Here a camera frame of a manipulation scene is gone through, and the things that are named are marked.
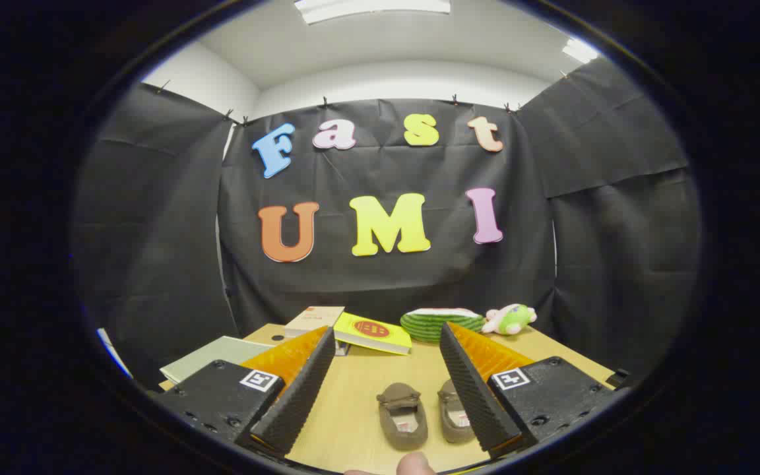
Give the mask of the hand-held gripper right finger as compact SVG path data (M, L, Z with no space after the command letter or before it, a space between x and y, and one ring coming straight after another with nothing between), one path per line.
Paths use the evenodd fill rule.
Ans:
M474 435L491 458L564 435L618 393L567 359L534 362L452 322L441 327L439 349Z

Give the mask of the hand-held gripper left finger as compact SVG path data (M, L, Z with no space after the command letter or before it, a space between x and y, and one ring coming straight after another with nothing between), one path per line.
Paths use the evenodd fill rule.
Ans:
M209 438L285 457L313 409L335 346L334 330L319 327L240 364L214 359L154 399Z

